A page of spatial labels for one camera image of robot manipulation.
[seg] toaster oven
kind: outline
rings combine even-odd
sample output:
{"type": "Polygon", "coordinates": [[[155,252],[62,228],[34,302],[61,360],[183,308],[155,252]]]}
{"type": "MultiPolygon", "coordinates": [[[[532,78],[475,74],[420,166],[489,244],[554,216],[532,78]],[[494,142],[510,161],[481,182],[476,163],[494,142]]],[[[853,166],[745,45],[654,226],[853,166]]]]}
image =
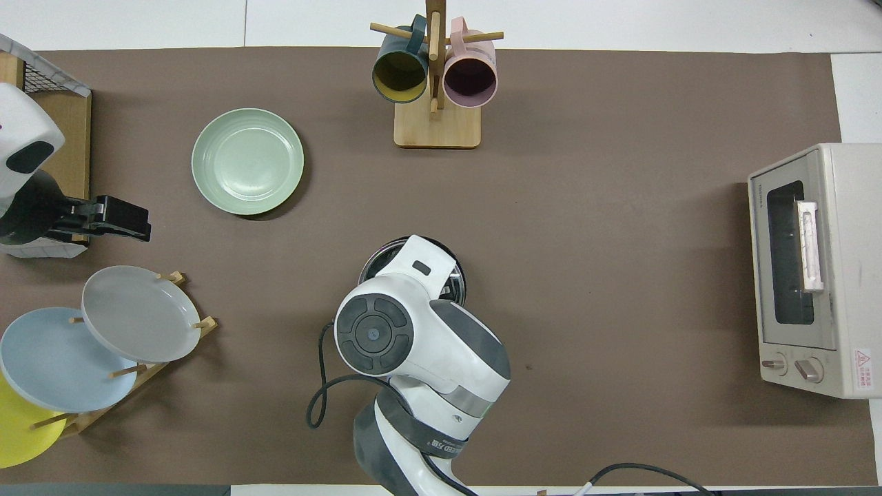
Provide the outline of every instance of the toaster oven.
{"type": "Polygon", "coordinates": [[[816,145],[748,191],[762,378],[882,397],[882,145],[816,145]]]}

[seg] mug handle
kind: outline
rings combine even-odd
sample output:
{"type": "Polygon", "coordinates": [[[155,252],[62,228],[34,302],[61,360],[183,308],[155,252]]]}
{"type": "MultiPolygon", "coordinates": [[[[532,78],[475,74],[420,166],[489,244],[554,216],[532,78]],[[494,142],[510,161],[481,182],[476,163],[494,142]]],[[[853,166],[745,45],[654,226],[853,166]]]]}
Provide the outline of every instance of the mug handle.
{"type": "Polygon", "coordinates": [[[422,46],[422,39],[426,36],[426,18],[420,14],[414,16],[414,22],[410,24],[410,41],[407,42],[407,51],[417,54],[422,46]]]}
{"type": "Polygon", "coordinates": [[[450,45],[455,56],[466,55],[466,43],[462,40],[462,34],[468,30],[466,18],[460,16],[451,22],[450,45]]]}

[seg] warning label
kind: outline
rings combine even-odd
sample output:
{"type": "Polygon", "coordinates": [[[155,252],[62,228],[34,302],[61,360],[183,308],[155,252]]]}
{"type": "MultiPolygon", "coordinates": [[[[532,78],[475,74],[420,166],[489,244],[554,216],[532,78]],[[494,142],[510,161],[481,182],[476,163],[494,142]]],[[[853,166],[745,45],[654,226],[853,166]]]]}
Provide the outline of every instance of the warning label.
{"type": "Polygon", "coordinates": [[[870,349],[855,349],[855,388],[873,389],[873,362],[870,349]]]}

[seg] oven door handle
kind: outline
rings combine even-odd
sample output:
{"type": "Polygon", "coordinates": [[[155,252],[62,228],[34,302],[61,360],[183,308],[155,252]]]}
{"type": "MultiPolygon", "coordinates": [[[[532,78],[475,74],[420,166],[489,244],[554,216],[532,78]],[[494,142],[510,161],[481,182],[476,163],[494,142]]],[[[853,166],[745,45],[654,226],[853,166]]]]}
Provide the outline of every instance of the oven door handle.
{"type": "Polygon", "coordinates": [[[821,262],[818,254],[818,202],[797,201],[796,218],[799,227],[799,252],[803,265],[803,291],[818,293],[824,290],[821,281],[821,262]]]}

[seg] light green plate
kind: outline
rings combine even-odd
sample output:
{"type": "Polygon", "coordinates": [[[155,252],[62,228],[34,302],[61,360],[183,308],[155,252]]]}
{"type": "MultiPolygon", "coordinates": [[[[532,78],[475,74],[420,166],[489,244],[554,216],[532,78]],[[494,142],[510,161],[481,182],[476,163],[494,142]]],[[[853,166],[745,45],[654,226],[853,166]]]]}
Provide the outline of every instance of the light green plate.
{"type": "Polygon", "coordinates": [[[294,192],[303,174],[303,146],[273,112],[236,109],[202,130],[191,163],[196,187],[212,205],[231,214],[262,214],[294,192]]]}

